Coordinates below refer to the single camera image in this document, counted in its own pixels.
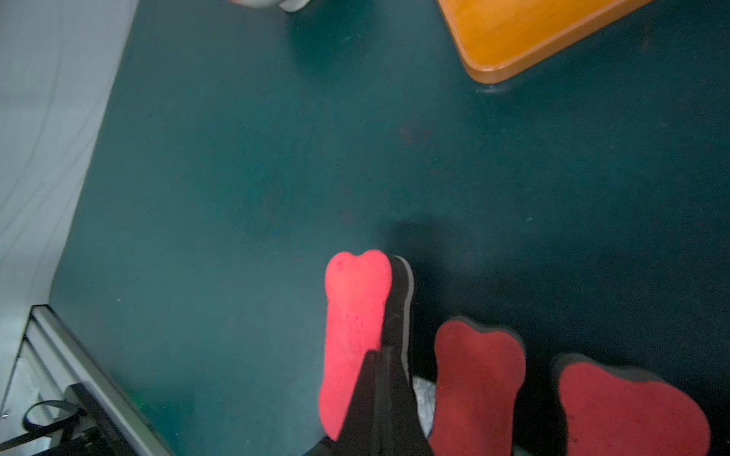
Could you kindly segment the red eraser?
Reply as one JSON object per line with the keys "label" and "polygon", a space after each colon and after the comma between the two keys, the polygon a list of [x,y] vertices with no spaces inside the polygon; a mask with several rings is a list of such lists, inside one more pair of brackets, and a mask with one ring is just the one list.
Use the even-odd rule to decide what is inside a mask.
{"label": "red eraser", "polygon": [[566,455],[706,455],[711,429],[701,407],[661,377],[579,353],[555,360],[553,384]]}
{"label": "red eraser", "polygon": [[526,378],[522,340],[502,327],[454,317],[435,337],[435,455],[511,455],[513,414]]}
{"label": "red eraser", "polygon": [[327,320],[324,374],[319,418],[326,435],[336,440],[369,351],[394,348],[406,379],[412,380],[411,310],[414,273],[402,256],[371,250],[342,252],[325,272]]}

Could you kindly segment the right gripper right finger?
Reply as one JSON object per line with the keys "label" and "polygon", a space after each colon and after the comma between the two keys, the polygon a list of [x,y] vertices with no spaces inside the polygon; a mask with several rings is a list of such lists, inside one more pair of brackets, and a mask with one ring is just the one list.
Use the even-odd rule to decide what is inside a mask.
{"label": "right gripper right finger", "polygon": [[389,454],[433,455],[420,427],[413,389],[392,347],[389,347]]}

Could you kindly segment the orange two-tier shelf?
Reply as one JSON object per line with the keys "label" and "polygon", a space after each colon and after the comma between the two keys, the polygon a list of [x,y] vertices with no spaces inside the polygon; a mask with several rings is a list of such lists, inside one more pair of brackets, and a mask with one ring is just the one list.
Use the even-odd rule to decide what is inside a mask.
{"label": "orange two-tier shelf", "polygon": [[438,0],[467,74],[499,84],[648,0]]}

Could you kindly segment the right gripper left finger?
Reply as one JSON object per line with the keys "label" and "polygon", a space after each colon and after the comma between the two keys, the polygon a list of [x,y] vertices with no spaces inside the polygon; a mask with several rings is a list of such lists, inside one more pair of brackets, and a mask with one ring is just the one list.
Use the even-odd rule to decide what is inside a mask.
{"label": "right gripper left finger", "polygon": [[323,437],[305,455],[390,455],[390,370],[390,349],[368,351],[340,434]]}

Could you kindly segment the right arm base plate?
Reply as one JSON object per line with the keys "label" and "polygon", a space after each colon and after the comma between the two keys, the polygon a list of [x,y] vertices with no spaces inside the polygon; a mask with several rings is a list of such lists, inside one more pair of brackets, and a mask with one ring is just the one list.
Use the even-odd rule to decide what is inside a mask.
{"label": "right arm base plate", "polygon": [[62,423],[40,438],[47,446],[37,455],[143,455],[82,383],[66,387],[61,399],[42,400],[24,417],[23,427]]}

